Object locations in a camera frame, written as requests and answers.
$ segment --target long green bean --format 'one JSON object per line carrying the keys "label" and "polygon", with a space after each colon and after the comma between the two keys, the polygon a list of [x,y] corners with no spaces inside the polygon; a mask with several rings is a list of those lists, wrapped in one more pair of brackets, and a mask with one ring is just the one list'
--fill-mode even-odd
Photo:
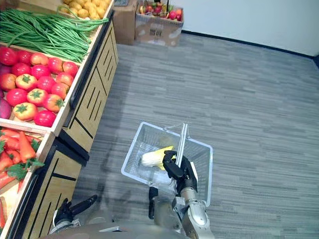
{"label": "long green bean", "polygon": [[108,21],[107,18],[84,20],[16,9],[7,9],[0,15],[1,41],[8,46],[15,44],[75,62],[82,62],[87,55],[91,31]]}

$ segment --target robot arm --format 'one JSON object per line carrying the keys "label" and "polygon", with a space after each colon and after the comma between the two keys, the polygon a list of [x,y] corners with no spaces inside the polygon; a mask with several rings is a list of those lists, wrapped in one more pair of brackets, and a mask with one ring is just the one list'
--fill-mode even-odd
{"label": "robot arm", "polygon": [[168,176],[176,180],[178,195],[172,207],[179,216],[186,235],[192,239],[214,239],[206,205],[197,199],[197,179],[189,160],[183,156],[180,168],[172,161],[175,151],[165,151],[163,165]]}

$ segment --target orange tomato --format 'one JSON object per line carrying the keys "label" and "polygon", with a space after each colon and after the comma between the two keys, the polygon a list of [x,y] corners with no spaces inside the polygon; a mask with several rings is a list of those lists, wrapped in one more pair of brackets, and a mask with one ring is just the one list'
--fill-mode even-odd
{"label": "orange tomato", "polygon": [[13,113],[19,120],[30,121],[38,113],[38,108],[32,103],[25,102],[16,105]]}

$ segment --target shopping basket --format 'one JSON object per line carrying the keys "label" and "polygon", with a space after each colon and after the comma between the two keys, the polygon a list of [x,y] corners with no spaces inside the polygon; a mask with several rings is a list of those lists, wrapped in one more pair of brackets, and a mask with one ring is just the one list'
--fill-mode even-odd
{"label": "shopping basket", "polygon": [[[177,126],[183,126],[181,134],[170,131]],[[147,167],[141,164],[142,155],[161,148],[173,146],[177,151],[176,164],[180,166],[184,155],[192,161],[197,172],[198,199],[203,200],[206,206],[210,204],[213,148],[205,143],[190,138],[187,124],[170,127],[158,127],[142,122],[126,155],[121,173],[139,182],[159,189],[174,190],[173,179],[170,179],[165,170],[159,167]]]}

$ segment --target box of fruit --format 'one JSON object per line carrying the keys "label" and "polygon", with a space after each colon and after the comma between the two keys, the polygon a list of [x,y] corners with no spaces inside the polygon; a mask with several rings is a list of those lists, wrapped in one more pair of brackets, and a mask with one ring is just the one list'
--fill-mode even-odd
{"label": "box of fruit", "polygon": [[163,2],[141,1],[136,12],[135,39],[176,46],[183,24],[183,8]]}

